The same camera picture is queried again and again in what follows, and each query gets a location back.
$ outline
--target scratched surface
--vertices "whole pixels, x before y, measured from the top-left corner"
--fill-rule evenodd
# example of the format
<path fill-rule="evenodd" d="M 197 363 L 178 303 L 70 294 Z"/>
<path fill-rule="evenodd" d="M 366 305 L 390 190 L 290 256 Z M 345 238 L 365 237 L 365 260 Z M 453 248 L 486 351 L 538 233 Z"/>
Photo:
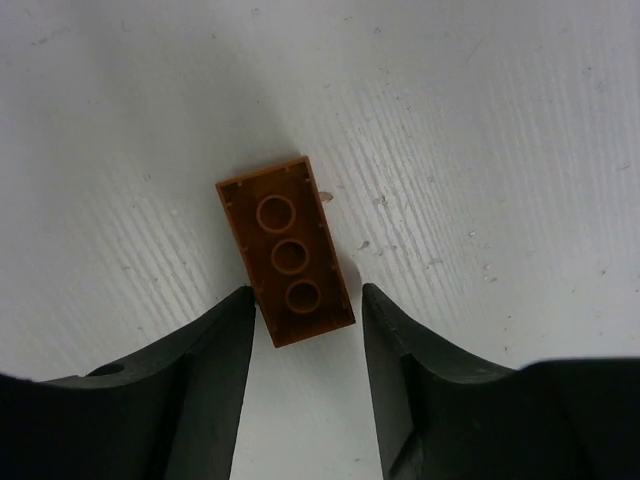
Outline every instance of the scratched surface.
<path fill-rule="evenodd" d="M 633 355 L 632 0 L 5 0 L 0 369 L 82 374 L 247 281 L 217 181 L 312 159 L 344 265 L 492 361 Z M 355 309 L 359 309 L 354 298 Z M 233 478 L 380 478 L 361 326 L 258 320 Z"/>

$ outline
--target black mechanical part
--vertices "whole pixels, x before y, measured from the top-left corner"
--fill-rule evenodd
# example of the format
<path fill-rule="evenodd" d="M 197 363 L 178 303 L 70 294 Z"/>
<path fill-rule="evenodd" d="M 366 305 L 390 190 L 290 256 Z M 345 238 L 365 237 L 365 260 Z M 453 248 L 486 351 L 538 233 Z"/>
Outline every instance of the black mechanical part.
<path fill-rule="evenodd" d="M 478 358 L 364 286 L 385 480 L 640 478 L 640 361 Z"/>
<path fill-rule="evenodd" d="M 243 287 L 86 377 L 0 376 L 0 477 L 226 479 L 253 346 Z"/>

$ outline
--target brown lego brick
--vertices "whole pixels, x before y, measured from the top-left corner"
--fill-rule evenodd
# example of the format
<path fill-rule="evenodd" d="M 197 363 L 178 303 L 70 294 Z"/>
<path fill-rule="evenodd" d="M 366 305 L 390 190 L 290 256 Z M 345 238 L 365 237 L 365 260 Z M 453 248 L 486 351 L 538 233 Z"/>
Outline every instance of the brown lego brick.
<path fill-rule="evenodd" d="M 355 323 L 307 157 L 217 189 L 276 347 Z"/>

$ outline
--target round hole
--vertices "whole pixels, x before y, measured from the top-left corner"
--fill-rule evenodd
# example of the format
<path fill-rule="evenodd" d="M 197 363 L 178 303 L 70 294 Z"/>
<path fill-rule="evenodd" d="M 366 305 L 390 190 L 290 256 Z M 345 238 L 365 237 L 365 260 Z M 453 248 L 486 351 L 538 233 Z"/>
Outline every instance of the round hole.
<path fill-rule="evenodd" d="M 300 280 L 289 286 L 287 305 L 295 313 L 311 313 L 320 305 L 320 290 L 309 280 Z"/>
<path fill-rule="evenodd" d="M 96 368 L 93 372 L 91 372 L 87 377 L 103 377 L 105 375 L 113 375 L 114 373 L 120 373 L 124 370 L 124 365 L 121 363 L 109 363 L 108 365 L 103 365 L 101 367 Z"/>
<path fill-rule="evenodd" d="M 287 197 L 269 195 L 258 204 L 258 224 L 269 233 L 282 233 L 296 219 L 296 209 Z"/>
<path fill-rule="evenodd" d="M 284 275 L 300 273 L 309 263 L 307 247 L 298 240 L 282 240 L 273 247 L 271 263 Z"/>

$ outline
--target lego brick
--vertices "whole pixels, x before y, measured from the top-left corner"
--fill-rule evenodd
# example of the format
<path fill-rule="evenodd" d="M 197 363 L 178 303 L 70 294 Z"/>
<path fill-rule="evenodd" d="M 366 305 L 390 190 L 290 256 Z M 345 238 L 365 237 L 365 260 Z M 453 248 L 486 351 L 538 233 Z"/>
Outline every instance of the lego brick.
<path fill-rule="evenodd" d="M 276 347 L 355 323 L 307 157 L 216 186 Z"/>

